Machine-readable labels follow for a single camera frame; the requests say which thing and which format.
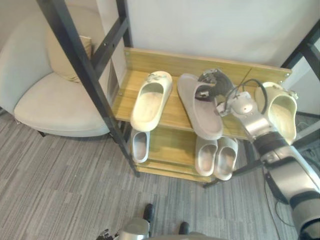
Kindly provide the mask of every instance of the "chair cushion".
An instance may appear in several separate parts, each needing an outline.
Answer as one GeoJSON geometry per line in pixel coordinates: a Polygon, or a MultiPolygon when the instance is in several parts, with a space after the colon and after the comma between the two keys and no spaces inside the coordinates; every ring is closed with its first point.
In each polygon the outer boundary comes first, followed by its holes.
{"type": "Polygon", "coordinates": [[[23,124],[54,135],[92,137],[109,132],[83,85],[66,81],[55,72],[23,95],[14,116],[23,124]]]}
{"type": "MultiPolygon", "coordinates": [[[[92,51],[91,38],[80,36],[80,40],[84,47],[86,55],[90,59],[92,51]]],[[[76,71],[72,67],[56,36],[49,27],[46,32],[46,49],[48,52],[51,68],[55,73],[68,81],[81,83],[76,71]]]]}

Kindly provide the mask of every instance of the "wooden shelf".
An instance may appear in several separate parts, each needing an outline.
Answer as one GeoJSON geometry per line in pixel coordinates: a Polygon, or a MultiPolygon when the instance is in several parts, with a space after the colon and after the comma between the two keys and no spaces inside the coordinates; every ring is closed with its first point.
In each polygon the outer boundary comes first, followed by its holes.
{"type": "Polygon", "coordinates": [[[196,138],[193,132],[156,127],[150,133],[149,159],[193,167],[196,138]]]}
{"type": "Polygon", "coordinates": [[[178,172],[172,172],[172,171],[161,170],[161,169],[153,169],[153,168],[147,168],[147,167],[141,167],[141,166],[138,166],[137,170],[142,173],[156,174],[156,175],[167,176],[167,177],[178,178],[178,179],[186,179],[186,180],[191,180],[195,182],[202,182],[202,183],[211,182],[211,178],[205,177],[205,176],[193,176],[193,175],[188,175],[188,174],[183,174],[178,172]]]}
{"type": "MultiPolygon", "coordinates": [[[[210,182],[212,178],[200,176],[195,170],[197,136],[178,94],[179,76],[183,73],[199,76],[205,70],[219,68],[237,85],[252,78],[261,82],[277,83],[291,74],[289,69],[272,66],[134,48],[125,48],[125,58],[127,73],[112,106],[113,114],[118,120],[130,121],[140,87],[149,73],[166,71],[173,79],[173,90],[159,124],[150,133],[149,159],[136,164],[137,170],[197,182],[210,182]]],[[[254,83],[245,88],[252,97],[255,89],[254,83]]],[[[247,138],[241,124],[233,115],[223,117],[222,121],[224,136],[247,138]]]]}
{"type": "MultiPolygon", "coordinates": [[[[123,80],[122,86],[112,106],[115,117],[121,121],[130,121],[131,112],[134,108],[139,90],[149,72],[128,70],[123,80]]],[[[193,128],[188,119],[185,108],[180,100],[177,90],[178,77],[173,76],[173,89],[161,115],[159,127],[177,129],[193,132],[193,128]]],[[[255,87],[245,88],[254,96],[255,87]]],[[[239,121],[233,116],[228,115],[222,118],[223,135],[246,139],[245,132],[239,121]]]]}

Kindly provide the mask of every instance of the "slide sandal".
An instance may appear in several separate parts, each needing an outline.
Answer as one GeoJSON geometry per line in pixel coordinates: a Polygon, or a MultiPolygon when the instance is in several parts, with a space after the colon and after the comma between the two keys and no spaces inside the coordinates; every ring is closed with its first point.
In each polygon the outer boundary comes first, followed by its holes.
{"type": "Polygon", "coordinates": [[[131,131],[132,159],[136,163],[144,163],[149,156],[150,132],[131,131]]]}
{"type": "Polygon", "coordinates": [[[195,144],[195,169],[202,176],[210,176],[214,172],[217,140],[196,138],[195,144]]]}
{"type": "Polygon", "coordinates": [[[238,156],[238,142],[235,138],[222,137],[218,140],[213,174],[216,178],[227,181],[232,173],[238,156]]]}
{"type": "MultiPolygon", "coordinates": [[[[282,86],[274,82],[264,82],[262,85],[268,97],[264,115],[268,117],[287,143],[291,145],[297,136],[295,122],[297,94],[293,91],[286,91],[282,86]]],[[[265,105],[264,94],[260,87],[256,88],[254,94],[258,109],[261,111],[265,105]]]]}
{"type": "Polygon", "coordinates": [[[178,93],[195,133],[205,140],[217,140],[222,136],[223,123],[216,109],[216,103],[196,99],[198,88],[210,86],[199,82],[198,77],[184,73],[180,76],[178,93]]]}
{"type": "Polygon", "coordinates": [[[172,91],[172,77],[165,71],[150,73],[140,88],[131,114],[131,126],[141,132],[150,132],[158,125],[172,91]]]}

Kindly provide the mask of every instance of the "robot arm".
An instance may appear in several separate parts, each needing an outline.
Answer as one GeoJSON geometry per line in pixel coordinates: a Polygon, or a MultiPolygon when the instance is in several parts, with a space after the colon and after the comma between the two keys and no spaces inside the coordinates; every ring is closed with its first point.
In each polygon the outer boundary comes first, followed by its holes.
{"type": "Polygon", "coordinates": [[[198,93],[199,98],[219,94],[231,96],[226,99],[227,102],[218,105],[220,115],[223,117],[233,114],[241,122],[266,168],[265,179],[272,194],[279,201],[290,204],[294,226],[300,239],[319,239],[319,176],[296,148],[288,145],[273,124],[258,111],[257,103],[248,92],[233,94],[233,84],[218,69],[205,72],[199,81],[215,83],[207,94],[202,89],[198,93]]]}

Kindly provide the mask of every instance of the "white armchair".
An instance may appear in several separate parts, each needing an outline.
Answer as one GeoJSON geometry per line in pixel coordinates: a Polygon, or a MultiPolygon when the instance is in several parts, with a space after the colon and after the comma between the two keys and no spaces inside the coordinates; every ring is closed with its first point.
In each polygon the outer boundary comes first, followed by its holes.
{"type": "MultiPolygon", "coordinates": [[[[79,35],[91,37],[94,52],[105,36],[99,14],[78,6],[68,8],[79,35]]],[[[82,84],[53,72],[46,49],[47,28],[39,12],[24,20],[2,49],[0,107],[21,123],[48,134],[91,137],[108,133],[82,84]]],[[[109,72],[110,63],[99,79],[106,96],[109,72]]]]}

